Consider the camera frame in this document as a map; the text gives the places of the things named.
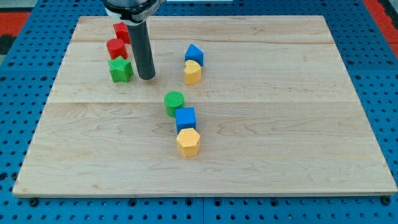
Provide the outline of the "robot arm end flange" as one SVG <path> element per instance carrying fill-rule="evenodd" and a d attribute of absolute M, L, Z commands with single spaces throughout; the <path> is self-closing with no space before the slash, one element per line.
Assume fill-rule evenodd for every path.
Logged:
<path fill-rule="evenodd" d="M 139 24 L 153 15 L 164 0 L 103 0 L 108 16 Z"/>

